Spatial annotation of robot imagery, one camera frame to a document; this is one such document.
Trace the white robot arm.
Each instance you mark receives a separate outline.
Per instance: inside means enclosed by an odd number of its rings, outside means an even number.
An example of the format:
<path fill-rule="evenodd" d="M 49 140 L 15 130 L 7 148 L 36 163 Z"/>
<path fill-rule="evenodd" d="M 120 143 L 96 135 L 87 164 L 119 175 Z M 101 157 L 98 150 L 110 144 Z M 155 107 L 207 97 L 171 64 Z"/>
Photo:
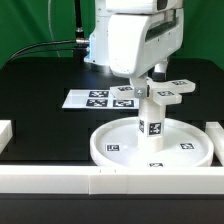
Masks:
<path fill-rule="evenodd" d="M 84 61 L 127 78 L 133 96 L 148 95 L 146 73 L 183 40 L 183 0 L 95 0 L 95 29 Z"/>

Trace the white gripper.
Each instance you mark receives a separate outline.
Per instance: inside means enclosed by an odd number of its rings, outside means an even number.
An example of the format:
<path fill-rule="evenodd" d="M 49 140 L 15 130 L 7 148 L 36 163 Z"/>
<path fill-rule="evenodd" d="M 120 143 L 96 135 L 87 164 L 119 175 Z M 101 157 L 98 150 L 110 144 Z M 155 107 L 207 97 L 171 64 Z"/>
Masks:
<path fill-rule="evenodd" d="M 166 58 L 182 44 L 183 22 L 182 9 L 154 15 L 111 16 L 108 25 L 109 65 L 115 76 L 131 78 L 136 98 L 147 97 L 147 79 L 140 76 L 152 67 L 155 66 L 154 81 L 166 80 Z"/>

